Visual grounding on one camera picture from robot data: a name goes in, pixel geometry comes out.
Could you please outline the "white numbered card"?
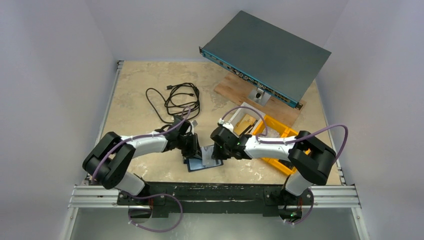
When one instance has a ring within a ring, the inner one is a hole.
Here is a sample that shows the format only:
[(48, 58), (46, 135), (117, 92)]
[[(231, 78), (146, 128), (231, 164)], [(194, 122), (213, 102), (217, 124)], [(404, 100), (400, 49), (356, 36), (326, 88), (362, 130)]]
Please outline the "white numbered card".
[(205, 167), (211, 167), (215, 164), (215, 160), (212, 158), (212, 154), (214, 151), (214, 145), (202, 146), (202, 164)]

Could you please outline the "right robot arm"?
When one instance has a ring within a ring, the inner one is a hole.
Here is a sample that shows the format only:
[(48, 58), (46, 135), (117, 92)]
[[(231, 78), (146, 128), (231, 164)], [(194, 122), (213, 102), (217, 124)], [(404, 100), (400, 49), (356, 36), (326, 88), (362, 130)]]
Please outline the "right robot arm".
[(338, 155), (316, 137), (302, 130), (296, 136), (269, 138), (257, 135), (236, 135), (222, 124), (211, 133), (213, 157), (217, 159), (277, 159), (290, 162), (296, 172), (288, 177), (283, 190), (300, 196), (312, 185), (324, 186)]

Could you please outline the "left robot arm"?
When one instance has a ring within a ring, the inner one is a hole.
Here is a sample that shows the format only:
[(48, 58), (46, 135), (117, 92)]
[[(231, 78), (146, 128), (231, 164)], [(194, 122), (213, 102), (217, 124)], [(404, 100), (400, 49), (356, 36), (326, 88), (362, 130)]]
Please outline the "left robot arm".
[(82, 168), (92, 176), (93, 181), (107, 190), (118, 189), (139, 195), (149, 185), (128, 171), (131, 161), (174, 149), (180, 150), (184, 158), (199, 156), (201, 151), (195, 126), (195, 122), (177, 116), (173, 123), (142, 135), (121, 136), (110, 131), (88, 154)]

